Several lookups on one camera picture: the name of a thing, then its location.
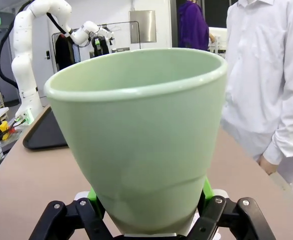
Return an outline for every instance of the cup rim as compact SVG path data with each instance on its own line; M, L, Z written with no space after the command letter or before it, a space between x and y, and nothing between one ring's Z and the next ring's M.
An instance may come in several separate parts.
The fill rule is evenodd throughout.
M153 48L153 49L139 49L132 51L125 51L116 53L130 54L131 52L152 52L152 51L189 51L189 52L201 52L201 54L208 55L220 61L221 65L217 69L194 77L184 78L181 80L159 83L154 85L146 85L139 87L120 88L103 91L64 91L56 90L51 87L52 81L59 77L63 71L69 71L70 68L76 68L78 64L87 64L90 61L96 61L96 58L88 59L72 66L69 66L51 76L44 85L44 92L48 98L64 101L64 102L109 102L119 100L140 99L152 96L158 96L163 94L170 94L176 92L182 92L194 87L199 87L221 78L227 73L227 62L221 56L203 50L191 49L191 48ZM107 58L108 55L99 56L99 58Z

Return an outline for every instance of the white shirt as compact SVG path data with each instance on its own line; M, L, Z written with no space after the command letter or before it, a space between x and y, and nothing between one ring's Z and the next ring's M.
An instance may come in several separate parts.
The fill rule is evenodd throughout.
M293 157L293 0L239 0L228 10L222 127L256 160Z

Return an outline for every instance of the black frame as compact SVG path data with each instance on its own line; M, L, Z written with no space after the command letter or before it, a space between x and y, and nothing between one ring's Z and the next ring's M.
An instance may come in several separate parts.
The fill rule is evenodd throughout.
M246 197L237 203L214 196L205 206L197 206L201 217L187 236L150 236L152 240L211 240L219 227L229 228L237 240L275 240L256 201ZM76 229L85 229L90 240L145 240L145 236L112 237L103 222L105 210L99 200L81 198L66 206L61 201L50 202L44 210L29 240L68 240Z

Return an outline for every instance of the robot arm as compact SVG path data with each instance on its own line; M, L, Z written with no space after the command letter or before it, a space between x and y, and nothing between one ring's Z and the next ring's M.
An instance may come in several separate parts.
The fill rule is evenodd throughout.
M73 31L68 20L72 12L71 6L65 0L34 0L29 7L20 12L14 21L13 48L15 58L12 71L19 88L21 106L15 116L24 116L28 124L42 112L37 83L32 70L32 22L35 18L47 13L57 18L59 26L69 34L77 45L86 42L90 35L105 37L107 41L113 39L113 33L86 21L78 30Z

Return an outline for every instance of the table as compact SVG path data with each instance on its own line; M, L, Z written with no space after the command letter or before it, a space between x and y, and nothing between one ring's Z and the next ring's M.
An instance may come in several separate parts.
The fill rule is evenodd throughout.
M0 166L0 240L28 239L49 202L69 204L78 192L90 189L69 149L33 152L22 141L23 137ZM293 240L293 204L223 130L208 177L213 188L226 190L233 201L254 198L276 239ZM108 216L104 221L114 236L119 234ZM234 239L228 229L220 233L222 240ZM88 238L79 230L72 239Z

